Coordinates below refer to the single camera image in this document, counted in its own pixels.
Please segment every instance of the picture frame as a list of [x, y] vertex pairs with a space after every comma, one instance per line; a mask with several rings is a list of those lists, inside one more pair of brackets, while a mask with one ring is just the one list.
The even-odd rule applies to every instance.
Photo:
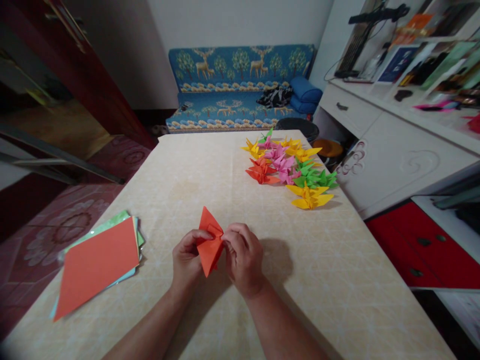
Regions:
[[419, 44], [394, 45], [373, 77], [375, 84], [392, 84], [407, 69], [414, 59]]

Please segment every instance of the red cabinet door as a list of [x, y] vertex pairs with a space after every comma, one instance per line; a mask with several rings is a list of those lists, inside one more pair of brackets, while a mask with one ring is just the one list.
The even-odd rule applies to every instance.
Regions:
[[386, 215], [368, 221], [366, 226], [409, 287], [444, 287]]
[[61, 0], [2, 0], [0, 20], [42, 59], [105, 130], [125, 134], [149, 149], [155, 147]]
[[480, 289], [480, 265], [415, 203], [387, 217], [447, 288]]

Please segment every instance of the hand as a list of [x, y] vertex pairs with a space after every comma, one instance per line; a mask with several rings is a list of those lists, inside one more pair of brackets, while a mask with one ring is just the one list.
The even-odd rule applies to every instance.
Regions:
[[256, 297], [268, 282], [262, 273], [264, 250], [246, 224], [234, 222], [221, 239], [226, 247], [226, 271], [246, 299]]
[[192, 230], [173, 248], [173, 280], [170, 292], [177, 300], [190, 300], [202, 274], [197, 240], [212, 240], [205, 230]]

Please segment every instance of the person's right hand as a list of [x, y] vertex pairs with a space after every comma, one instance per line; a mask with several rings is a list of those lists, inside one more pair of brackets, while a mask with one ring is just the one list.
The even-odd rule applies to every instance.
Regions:
[[234, 222], [221, 237], [226, 246], [226, 271], [246, 299], [257, 296], [268, 282], [262, 273], [264, 250], [246, 224]]

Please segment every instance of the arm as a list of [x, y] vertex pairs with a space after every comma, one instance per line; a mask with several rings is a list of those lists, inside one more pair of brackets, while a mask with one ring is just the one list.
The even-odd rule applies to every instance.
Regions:
[[262, 274], [263, 249], [247, 225], [231, 224], [222, 239], [226, 268], [250, 310], [267, 359], [323, 359], [319, 344]]
[[173, 249], [173, 280], [155, 306], [103, 358], [161, 359], [174, 336], [202, 273], [197, 239], [211, 239], [203, 230], [192, 230]]

